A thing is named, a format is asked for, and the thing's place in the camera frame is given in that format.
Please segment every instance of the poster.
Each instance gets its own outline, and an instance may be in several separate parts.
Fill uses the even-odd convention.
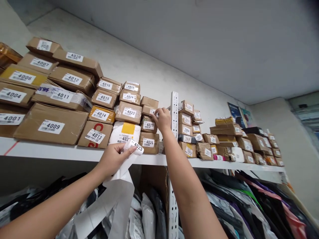
[[[227,102],[227,103],[228,103],[228,107],[229,107],[229,110],[230,110],[232,117],[235,118],[236,124],[239,124],[241,128],[246,128],[246,125],[244,123],[242,114],[240,113],[239,107],[236,105],[233,105],[229,102]]]

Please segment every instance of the ceiling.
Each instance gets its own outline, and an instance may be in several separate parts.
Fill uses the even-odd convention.
[[[53,2],[249,105],[319,89],[318,22],[307,1]]]

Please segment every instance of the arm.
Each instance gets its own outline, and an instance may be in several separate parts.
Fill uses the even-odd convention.
[[[93,190],[136,150],[134,147],[119,154],[124,145],[110,144],[91,172],[1,228],[0,238],[55,238]]]
[[[157,112],[158,118],[151,116],[163,135],[169,177],[185,238],[227,239],[197,174],[173,135],[169,111],[159,108]]]

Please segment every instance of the white wall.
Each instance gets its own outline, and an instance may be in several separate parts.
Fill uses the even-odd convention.
[[[251,106],[258,126],[275,134],[289,180],[300,200],[319,218],[319,154],[283,98]]]

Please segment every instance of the brown cardboard box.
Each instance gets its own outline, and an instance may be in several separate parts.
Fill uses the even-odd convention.
[[[143,116],[141,123],[140,123],[141,131],[149,132],[149,133],[156,133],[157,126],[154,120],[149,116]]]
[[[151,98],[148,98],[146,96],[143,96],[141,100],[141,106],[144,106],[144,105],[157,109],[159,107],[159,102]]]
[[[185,124],[178,124],[178,133],[193,136],[193,128]]]
[[[67,65],[59,65],[55,68],[49,75],[49,79],[67,90],[73,92],[80,90],[88,96],[92,96],[95,91],[96,82],[92,73]]]
[[[89,113],[35,103],[13,137],[75,145]]]
[[[252,152],[252,153],[254,152],[253,145],[250,142],[250,140],[245,139],[245,138],[237,138],[237,143],[238,143],[238,147],[240,147],[246,151]]]
[[[187,115],[193,116],[194,114],[194,105],[186,100],[183,100],[178,104],[178,112],[185,113]]]
[[[102,89],[97,89],[92,96],[92,104],[103,106],[105,108],[114,109],[117,95],[112,92],[107,92]]]
[[[257,134],[247,134],[248,139],[253,145],[254,150],[261,150],[268,152],[268,147],[266,147],[263,137]]]
[[[188,126],[192,126],[191,117],[185,113],[178,114],[178,123],[182,123]]]
[[[113,124],[115,121],[115,112],[100,106],[93,106],[88,120]]]
[[[0,137],[13,138],[28,109],[0,104]]]
[[[101,88],[105,91],[110,91],[114,94],[119,95],[122,88],[122,83],[111,80],[106,77],[101,77],[101,79],[97,83],[97,88]]]
[[[50,74],[58,64],[54,59],[33,52],[28,52],[18,63],[20,66],[25,66],[46,75]]]
[[[52,57],[60,63],[90,72],[96,79],[100,79],[103,76],[100,64],[82,55],[58,49]]]
[[[47,80],[47,75],[24,66],[11,64],[0,76],[9,83],[20,83],[37,89]]]
[[[132,105],[132,104],[120,101],[119,107],[116,111],[115,120],[140,124],[141,116],[142,116],[141,106]]]
[[[141,132],[139,145],[141,145],[144,148],[145,154],[158,154],[159,141],[159,134]]]
[[[52,57],[53,53],[57,49],[63,50],[60,44],[38,37],[33,37],[28,42],[26,47],[29,49],[29,51],[39,55],[44,55],[46,57]]]
[[[0,78],[0,103],[31,108],[31,97],[35,89],[24,87],[22,84],[6,83],[5,79]]]
[[[134,104],[134,105],[140,105],[141,95],[135,91],[123,89],[121,90],[121,93],[120,93],[120,101]]]
[[[196,151],[201,159],[214,160],[210,144],[208,143],[196,143]]]
[[[184,142],[178,142],[185,156],[188,158],[196,158],[196,144],[189,144]]]
[[[106,148],[112,129],[113,125],[111,124],[87,121],[77,145],[92,148]]]
[[[140,93],[141,87],[139,83],[136,82],[131,82],[131,81],[126,81],[123,86],[122,89],[125,90],[130,90],[130,91],[135,91],[138,94]]]
[[[235,123],[221,124],[218,126],[210,127],[211,134],[226,134],[226,135],[242,135],[240,126]]]

